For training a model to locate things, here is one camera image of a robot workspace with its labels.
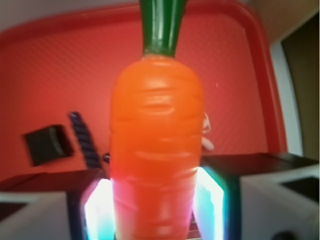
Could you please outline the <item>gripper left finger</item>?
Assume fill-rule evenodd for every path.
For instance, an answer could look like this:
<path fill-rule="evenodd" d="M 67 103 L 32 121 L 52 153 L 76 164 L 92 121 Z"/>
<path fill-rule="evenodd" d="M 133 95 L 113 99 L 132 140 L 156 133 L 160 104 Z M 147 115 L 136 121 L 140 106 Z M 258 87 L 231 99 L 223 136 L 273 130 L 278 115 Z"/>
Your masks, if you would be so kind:
<path fill-rule="evenodd" d="M 2 240 L 113 240 L 111 181 L 100 169 L 32 173 L 0 182 Z"/>

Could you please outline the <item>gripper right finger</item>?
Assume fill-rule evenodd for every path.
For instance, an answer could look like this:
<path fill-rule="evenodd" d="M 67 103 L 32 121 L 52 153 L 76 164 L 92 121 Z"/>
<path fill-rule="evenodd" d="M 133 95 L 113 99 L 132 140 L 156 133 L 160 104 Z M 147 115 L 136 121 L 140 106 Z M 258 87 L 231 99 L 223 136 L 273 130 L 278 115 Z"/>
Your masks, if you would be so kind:
<path fill-rule="evenodd" d="M 193 217 L 202 240 L 317 240 L 320 164 L 291 153 L 206 155 Z"/>

